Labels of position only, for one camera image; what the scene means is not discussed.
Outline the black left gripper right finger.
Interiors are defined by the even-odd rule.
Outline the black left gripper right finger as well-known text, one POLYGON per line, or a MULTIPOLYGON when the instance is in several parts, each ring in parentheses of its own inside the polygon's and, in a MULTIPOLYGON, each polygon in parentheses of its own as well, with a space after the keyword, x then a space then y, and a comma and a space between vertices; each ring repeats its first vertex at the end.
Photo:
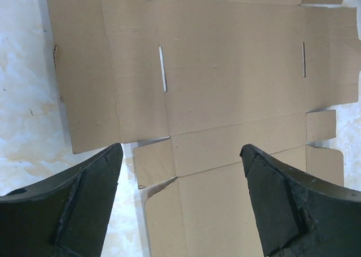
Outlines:
POLYGON ((264 256, 360 256, 360 192, 241 148, 264 256))

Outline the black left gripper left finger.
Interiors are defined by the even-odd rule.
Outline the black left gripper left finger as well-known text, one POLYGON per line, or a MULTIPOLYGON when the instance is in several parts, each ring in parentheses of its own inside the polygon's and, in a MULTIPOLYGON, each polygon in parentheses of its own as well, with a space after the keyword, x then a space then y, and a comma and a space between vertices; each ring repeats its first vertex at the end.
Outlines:
POLYGON ((1 197, 1 256, 101 256, 123 159, 115 143, 1 197))

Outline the brown cardboard box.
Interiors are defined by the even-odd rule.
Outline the brown cardboard box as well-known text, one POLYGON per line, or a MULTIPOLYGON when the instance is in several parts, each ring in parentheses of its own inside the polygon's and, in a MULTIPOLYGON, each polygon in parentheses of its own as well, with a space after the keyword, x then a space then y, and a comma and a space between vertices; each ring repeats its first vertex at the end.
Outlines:
POLYGON ((336 185, 332 106, 358 100, 343 0, 47 0, 75 154, 134 149, 152 256, 261 256, 240 157, 253 144, 336 185))

